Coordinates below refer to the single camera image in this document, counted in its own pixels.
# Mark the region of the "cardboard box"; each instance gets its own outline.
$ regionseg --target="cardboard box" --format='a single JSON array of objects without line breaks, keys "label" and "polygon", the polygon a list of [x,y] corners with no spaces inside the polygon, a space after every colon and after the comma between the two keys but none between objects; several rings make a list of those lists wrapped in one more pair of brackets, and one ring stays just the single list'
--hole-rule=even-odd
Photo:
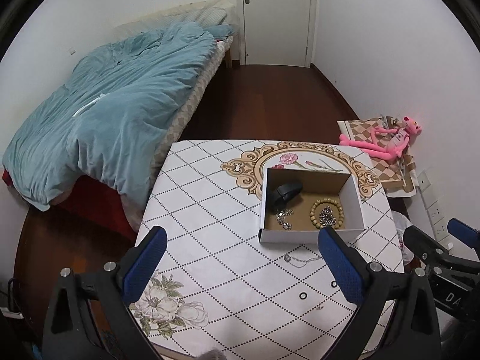
[{"label": "cardboard box", "polygon": [[[291,230],[285,230],[277,223],[275,213],[266,209],[266,192],[294,181],[300,181],[303,184],[303,190],[286,206],[287,209],[294,210],[294,213],[286,217],[286,221],[292,225]],[[364,231],[360,196],[353,175],[303,169],[268,168],[264,174],[262,190],[260,242],[316,244],[318,232],[321,230],[312,224],[310,210],[316,200],[321,198],[340,200],[345,219],[337,233],[345,242],[354,240]],[[315,210],[317,218],[323,206],[319,205]],[[335,216],[338,217],[336,208],[333,209]]]}]

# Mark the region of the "white door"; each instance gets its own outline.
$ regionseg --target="white door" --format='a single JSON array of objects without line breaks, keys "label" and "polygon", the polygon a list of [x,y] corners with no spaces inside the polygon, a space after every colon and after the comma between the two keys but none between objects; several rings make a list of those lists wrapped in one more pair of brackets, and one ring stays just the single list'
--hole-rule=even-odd
[{"label": "white door", "polygon": [[305,66],[310,0],[243,0],[248,65]]}]

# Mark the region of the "checkered bag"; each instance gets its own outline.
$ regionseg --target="checkered bag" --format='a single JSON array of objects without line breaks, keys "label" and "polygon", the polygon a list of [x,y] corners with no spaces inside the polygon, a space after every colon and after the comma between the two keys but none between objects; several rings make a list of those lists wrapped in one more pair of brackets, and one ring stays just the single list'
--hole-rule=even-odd
[{"label": "checkered bag", "polygon": [[[351,140],[357,140],[359,142],[365,141],[372,143],[370,130],[374,127],[387,127],[397,128],[398,120],[392,117],[387,117],[388,126],[383,125],[382,118],[374,117],[370,120],[346,120],[339,121],[338,126],[343,134],[347,135]],[[378,145],[385,147],[390,141],[390,136],[381,134],[377,136],[379,138]],[[388,163],[380,158],[371,157],[375,173],[380,178],[383,188],[386,190],[391,188],[402,188],[405,192],[411,192],[414,190],[414,184],[410,177],[410,172],[415,169],[415,162],[411,155],[410,148],[407,147],[402,158],[399,158],[393,163]]]}]

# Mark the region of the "silver bolt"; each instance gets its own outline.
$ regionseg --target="silver bolt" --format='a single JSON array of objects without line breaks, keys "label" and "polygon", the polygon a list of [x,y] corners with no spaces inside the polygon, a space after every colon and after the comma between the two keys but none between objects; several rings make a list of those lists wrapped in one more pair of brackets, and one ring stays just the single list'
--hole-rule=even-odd
[{"label": "silver bolt", "polygon": [[113,271],[117,267],[117,264],[114,263],[113,261],[106,262],[105,265],[103,266],[103,269],[107,272]]},{"label": "silver bolt", "polygon": [[417,276],[420,276],[420,277],[425,276],[425,271],[421,268],[415,268],[415,273],[417,274]]},{"label": "silver bolt", "polygon": [[374,272],[380,272],[382,270],[382,266],[378,262],[373,261],[370,263],[370,269]]},{"label": "silver bolt", "polygon": [[70,272],[71,272],[70,268],[63,268],[60,271],[60,276],[62,276],[63,278],[66,278],[70,274]]}]

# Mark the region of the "table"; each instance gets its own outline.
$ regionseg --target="table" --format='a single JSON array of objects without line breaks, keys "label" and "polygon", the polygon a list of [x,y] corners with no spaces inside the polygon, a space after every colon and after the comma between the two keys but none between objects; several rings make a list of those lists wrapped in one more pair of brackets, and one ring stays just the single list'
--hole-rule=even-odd
[{"label": "table", "polygon": [[[351,318],[356,306],[332,286],[315,245],[258,241],[263,170],[286,152],[298,159],[284,167],[356,176],[366,230],[351,246],[366,261],[403,272],[390,207],[363,151],[258,140],[175,143],[137,239],[160,225],[167,252],[130,306],[161,353],[183,359],[217,347],[228,359],[318,359]],[[385,304],[366,351],[378,345],[392,305]]]}]

